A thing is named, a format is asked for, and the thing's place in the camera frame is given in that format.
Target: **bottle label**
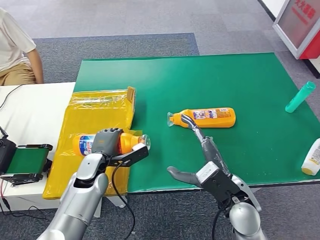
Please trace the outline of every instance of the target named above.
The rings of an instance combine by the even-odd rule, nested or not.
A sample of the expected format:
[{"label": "bottle label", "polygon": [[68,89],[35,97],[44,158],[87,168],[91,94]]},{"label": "bottle label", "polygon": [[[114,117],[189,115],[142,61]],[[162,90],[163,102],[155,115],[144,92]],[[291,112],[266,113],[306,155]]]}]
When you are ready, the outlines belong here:
[{"label": "bottle label", "polygon": [[316,148],[309,160],[314,162],[316,165],[320,165],[320,149],[319,148],[320,148],[320,145],[318,148]]},{"label": "bottle label", "polygon": [[94,139],[94,135],[81,136],[78,141],[78,148],[80,149],[81,154],[84,156],[91,154]]},{"label": "bottle label", "polygon": [[208,110],[193,111],[194,119],[217,119],[231,117],[228,108],[213,108]]}]

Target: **white bottle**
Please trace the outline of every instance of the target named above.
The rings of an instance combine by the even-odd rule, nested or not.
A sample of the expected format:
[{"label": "white bottle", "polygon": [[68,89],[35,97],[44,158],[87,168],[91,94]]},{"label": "white bottle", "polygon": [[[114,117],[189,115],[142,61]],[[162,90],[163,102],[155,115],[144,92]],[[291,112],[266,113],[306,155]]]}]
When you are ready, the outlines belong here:
[{"label": "white bottle", "polygon": [[309,150],[301,166],[303,173],[315,176],[320,170],[320,138],[315,140]]}]

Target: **person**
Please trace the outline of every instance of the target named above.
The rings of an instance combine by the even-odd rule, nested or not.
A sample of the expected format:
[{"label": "person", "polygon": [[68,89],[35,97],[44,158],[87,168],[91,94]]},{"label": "person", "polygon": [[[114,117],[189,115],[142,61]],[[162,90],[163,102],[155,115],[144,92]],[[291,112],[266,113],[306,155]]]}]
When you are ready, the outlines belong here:
[{"label": "person", "polygon": [[42,62],[35,47],[11,15],[0,7],[0,86],[43,84]]}]

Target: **gray robot arm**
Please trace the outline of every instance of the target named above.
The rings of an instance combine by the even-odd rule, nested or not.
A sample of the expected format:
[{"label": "gray robot arm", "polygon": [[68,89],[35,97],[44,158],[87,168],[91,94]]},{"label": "gray robot arm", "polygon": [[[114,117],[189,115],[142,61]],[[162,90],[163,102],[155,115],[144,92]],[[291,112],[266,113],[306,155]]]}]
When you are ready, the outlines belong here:
[{"label": "gray robot arm", "polygon": [[118,155],[122,129],[109,128],[98,132],[91,154],[85,156],[60,199],[60,206],[50,225],[38,240],[81,240],[90,225],[100,199],[108,187],[107,166],[130,167],[149,155],[148,148],[139,143],[133,151]]},{"label": "gray robot arm", "polygon": [[226,217],[232,225],[233,240],[266,240],[261,229],[260,205],[242,179],[229,173],[211,137],[205,136],[192,118],[182,115],[200,141],[206,164],[196,173],[181,172],[169,166],[174,179],[193,184],[212,194]]}]

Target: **white shirt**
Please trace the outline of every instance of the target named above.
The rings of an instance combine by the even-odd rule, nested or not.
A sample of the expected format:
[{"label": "white shirt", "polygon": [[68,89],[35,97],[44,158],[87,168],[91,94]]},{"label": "white shirt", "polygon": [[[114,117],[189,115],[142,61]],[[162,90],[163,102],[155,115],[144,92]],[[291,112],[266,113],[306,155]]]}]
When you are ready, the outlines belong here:
[{"label": "white shirt", "polygon": [[17,64],[29,65],[23,52],[29,53],[35,44],[22,30],[11,15],[0,7],[0,72]]}]

